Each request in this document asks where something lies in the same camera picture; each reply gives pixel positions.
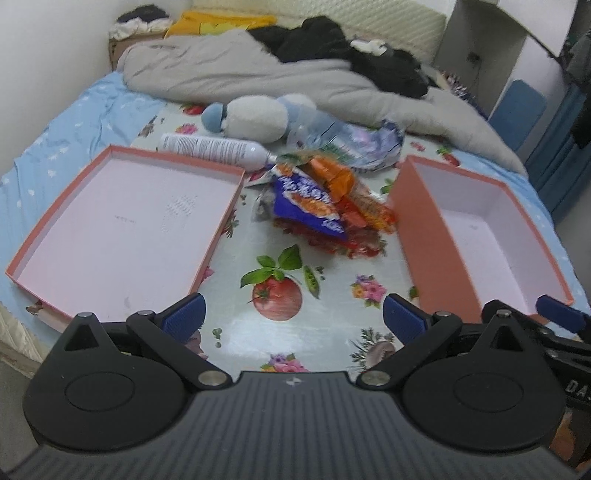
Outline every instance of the pea pod print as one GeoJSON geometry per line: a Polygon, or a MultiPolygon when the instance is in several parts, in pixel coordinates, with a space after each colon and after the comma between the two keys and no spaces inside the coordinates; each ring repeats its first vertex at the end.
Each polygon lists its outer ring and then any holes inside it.
{"type": "Polygon", "coordinates": [[[314,271],[308,265],[304,265],[304,281],[308,291],[315,299],[318,299],[320,297],[320,283],[316,275],[314,275],[314,271]]]}

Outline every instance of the light blue bed sheet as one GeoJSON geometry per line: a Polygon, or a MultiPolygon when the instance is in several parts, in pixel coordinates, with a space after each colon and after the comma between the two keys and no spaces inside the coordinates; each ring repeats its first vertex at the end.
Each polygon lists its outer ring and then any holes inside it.
{"type": "MultiPolygon", "coordinates": [[[[472,155],[459,150],[454,150],[453,154],[460,160],[462,167],[467,170],[487,175],[489,177],[501,180],[507,184],[507,186],[515,193],[517,199],[521,202],[530,218],[540,231],[542,237],[552,255],[554,255],[558,262],[558,267],[564,275],[566,283],[569,285],[569,289],[573,295],[574,303],[573,307],[581,312],[591,313],[589,308],[589,302],[579,282],[579,279],[574,274],[573,266],[570,263],[569,256],[562,246],[556,231],[554,230],[554,222],[550,213],[540,200],[540,197],[531,186],[531,183],[521,175],[512,173],[498,166],[497,164],[486,160],[476,155],[472,155]]],[[[549,327],[552,328],[558,335],[571,338],[573,335],[564,330],[563,328],[550,323],[549,327]]]]}
{"type": "Polygon", "coordinates": [[[53,345],[59,334],[26,311],[35,300],[12,283],[6,267],[79,171],[108,145],[131,145],[164,105],[131,92],[120,73],[111,73],[49,123],[0,179],[0,301],[40,341],[53,345]]]}

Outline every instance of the grey blanket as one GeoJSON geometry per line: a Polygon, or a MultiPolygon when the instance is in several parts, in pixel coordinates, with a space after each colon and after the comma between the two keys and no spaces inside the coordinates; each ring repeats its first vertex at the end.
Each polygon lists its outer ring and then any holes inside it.
{"type": "Polygon", "coordinates": [[[388,118],[409,132],[441,135],[461,150],[527,175],[490,125],[451,93],[430,89],[424,99],[413,100],[381,92],[344,60],[282,64],[242,30],[138,43],[127,49],[117,69],[131,90],[176,102],[303,93],[342,120],[377,127],[388,118]]]}

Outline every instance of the white plush toy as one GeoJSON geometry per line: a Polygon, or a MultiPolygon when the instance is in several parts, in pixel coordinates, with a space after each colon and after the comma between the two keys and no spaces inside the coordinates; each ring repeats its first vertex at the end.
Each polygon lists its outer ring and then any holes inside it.
{"type": "Polygon", "coordinates": [[[201,122],[210,132],[267,144],[285,136],[291,125],[301,121],[302,111],[309,114],[315,110],[314,102],[299,93],[278,99],[247,95],[227,105],[212,103],[203,111],[201,122]]]}

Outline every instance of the purple candy wrapper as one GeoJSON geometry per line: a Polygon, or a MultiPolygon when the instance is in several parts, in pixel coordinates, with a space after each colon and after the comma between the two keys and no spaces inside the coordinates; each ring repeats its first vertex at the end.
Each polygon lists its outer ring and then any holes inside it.
{"type": "Polygon", "coordinates": [[[346,238],[330,195],[314,180],[289,164],[277,164],[271,171],[275,175],[275,216],[295,220],[326,235],[346,238]]]}

